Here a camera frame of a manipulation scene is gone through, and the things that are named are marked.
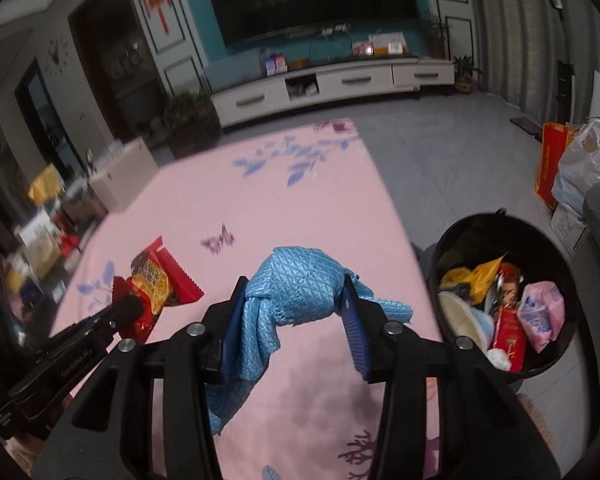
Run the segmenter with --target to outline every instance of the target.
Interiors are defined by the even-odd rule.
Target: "yellow wrapper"
[[[151,313],[154,316],[160,314],[164,303],[171,294],[169,278],[162,267],[148,258],[138,272],[131,277],[131,282],[149,297]]]
[[[457,267],[448,270],[440,281],[440,288],[451,288],[458,283],[464,282],[464,279],[471,274],[471,269],[467,267]]]
[[[53,164],[49,164],[31,183],[27,194],[36,206],[41,206],[47,200],[58,196],[62,186],[64,186],[64,181],[58,170]]]
[[[484,297],[496,279],[503,258],[504,256],[501,256],[497,260],[491,260],[485,264],[478,265],[462,280],[462,283],[469,283],[471,285],[471,299],[474,304],[484,301]]]

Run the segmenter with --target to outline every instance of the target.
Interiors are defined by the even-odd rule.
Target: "gray tile floor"
[[[540,144],[509,122],[521,115],[500,98],[429,96],[334,107],[250,126],[220,144],[285,128],[348,117],[354,120],[411,242],[426,248],[458,219],[507,211],[545,232],[551,212],[534,194]],[[544,415],[564,475],[586,448],[589,401],[576,336],[560,361],[522,385]]]

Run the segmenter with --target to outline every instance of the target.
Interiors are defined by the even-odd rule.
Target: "tv stand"
[[[294,95],[290,88],[315,80],[317,92]],[[270,114],[349,98],[417,92],[421,86],[454,84],[453,63],[429,57],[362,57],[293,70],[211,96],[222,126]]]

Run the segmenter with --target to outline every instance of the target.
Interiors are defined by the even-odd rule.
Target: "blue cloth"
[[[280,348],[277,326],[298,325],[330,316],[348,274],[360,298],[382,306],[390,320],[409,322],[413,311],[399,301],[380,300],[341,266],[318,249],[278,247],[247,284],[242,312],[240,350],[232,377],[223,386],[206,386],[213,434],[220,433],[244,404]]]

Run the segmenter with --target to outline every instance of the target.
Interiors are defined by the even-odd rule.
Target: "black trash can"
[[[453,341],[456,335],[438,301],[440,280],[450,269],[474,269],[503,254],[506,262],[522,271],[521,293],[529,283],[549,281],[558,286],[564,297],[564,325],[560,335],[540,353],[527,341],[522,371],[503,372],[507,382],[513,383],[541,374],[555,364],[576,330],[580,312],[576,286],[569,266],[554,244],[538,229],[503,210],[469,216],[452,225],[440,238],[432,256],[427,288],[442,337]]]

